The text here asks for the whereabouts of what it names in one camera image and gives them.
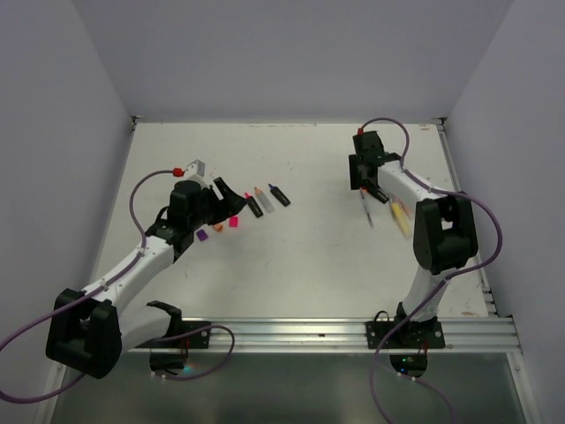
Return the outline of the purple highlighter cap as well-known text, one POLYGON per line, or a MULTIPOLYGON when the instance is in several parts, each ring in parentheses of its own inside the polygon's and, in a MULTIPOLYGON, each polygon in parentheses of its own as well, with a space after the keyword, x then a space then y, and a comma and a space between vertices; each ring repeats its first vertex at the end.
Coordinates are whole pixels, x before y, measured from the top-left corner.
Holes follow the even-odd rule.
POLYGON ((196 237, 198 238, 198 240, 200 242, 203 242, 203 241, 208 239, 208 235, 206 234, 206 232, 204 230, 197 230, 196 231, 196 237))

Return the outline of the black pink highlighter pen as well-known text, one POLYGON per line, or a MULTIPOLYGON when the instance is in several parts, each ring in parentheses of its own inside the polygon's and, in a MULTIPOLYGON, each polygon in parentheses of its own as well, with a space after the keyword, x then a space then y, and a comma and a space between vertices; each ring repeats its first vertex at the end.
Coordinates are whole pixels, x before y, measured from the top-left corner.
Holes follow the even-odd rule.
POLYGON ((245 199, 247 206, 249 207, 249 209, 252 211, 253 215, 256 218, 260 218, 264 216, 262 209, 260 208, 259 204, 251 194, 245 193, 245 199))

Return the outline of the purple black highlighter pen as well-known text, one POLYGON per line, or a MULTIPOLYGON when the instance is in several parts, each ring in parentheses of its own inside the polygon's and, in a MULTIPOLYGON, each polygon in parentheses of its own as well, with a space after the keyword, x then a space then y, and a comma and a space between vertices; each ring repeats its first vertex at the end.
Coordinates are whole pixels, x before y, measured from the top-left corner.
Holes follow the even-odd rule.
POLYGON ((269 184, 271 194, 284 206, 288 207, 291 204, 290 199, 283 193, 283 191, 273 184, 269 184))

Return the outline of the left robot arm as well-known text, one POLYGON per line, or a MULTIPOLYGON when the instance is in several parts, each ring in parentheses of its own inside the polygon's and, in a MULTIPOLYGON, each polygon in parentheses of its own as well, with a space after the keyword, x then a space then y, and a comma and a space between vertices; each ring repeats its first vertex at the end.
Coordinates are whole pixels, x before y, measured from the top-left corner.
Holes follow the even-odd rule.
POLYGON ((158 274, 175 263, 192 245, 196 232, 236 216, 245 197, 222 178, 204 186, 196 180, 175 183, 169 203, 142 232, 140 245, 116 268, 80 291, 66 289, 56 298, 45 352, 49 359, 82 374, 101 379, 122 353, 156 343, 171 347, 211 330, 210 324, 187 329, 182 312, 152 300, 138 315, 124 311, 158 274))

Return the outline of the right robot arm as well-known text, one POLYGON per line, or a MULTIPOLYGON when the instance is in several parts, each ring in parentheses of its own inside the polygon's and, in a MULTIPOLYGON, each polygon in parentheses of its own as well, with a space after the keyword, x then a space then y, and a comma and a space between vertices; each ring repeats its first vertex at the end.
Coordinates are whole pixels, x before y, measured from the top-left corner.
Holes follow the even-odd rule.
POLYGON ((446 291, 445 277, 462 269, 478 251, 470 201, 452 193, 438 194, 416 183, 397 153, 385 150, 376 131, 358 130, 349 157, 350 187, 389 205, 394 215, 409 210, 403 222, 412 240, 418 268, 407 296, 394 317, 367 322, 369 348, 415 349, 445 345, 437 314, 446 291))

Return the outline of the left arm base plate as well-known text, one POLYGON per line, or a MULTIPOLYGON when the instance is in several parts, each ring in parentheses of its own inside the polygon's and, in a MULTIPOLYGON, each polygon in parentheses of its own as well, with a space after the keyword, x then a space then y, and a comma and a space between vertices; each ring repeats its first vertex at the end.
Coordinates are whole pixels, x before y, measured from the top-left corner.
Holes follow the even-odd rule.
POLYGON ((164 336, 165 341, 153 339, 137 345, 137 348, 205 350, 209 347, 211 325, 209 321, 181 321, 178 329, 164 336))

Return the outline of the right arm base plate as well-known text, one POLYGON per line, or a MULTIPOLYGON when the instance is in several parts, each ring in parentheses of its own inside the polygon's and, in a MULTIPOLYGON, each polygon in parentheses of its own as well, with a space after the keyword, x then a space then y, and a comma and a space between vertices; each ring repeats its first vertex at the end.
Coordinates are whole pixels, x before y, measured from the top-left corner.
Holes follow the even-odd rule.
MULTIPOLYGON (((395 327, 393 321, 365 322, 365 337, 369 349, 376 349, 381 340, 395 327)), ((437 320, 428 322, 408 322, 387 338, 382 349, 418 350, 443 349, 446 347, 441 323, 437 320)))

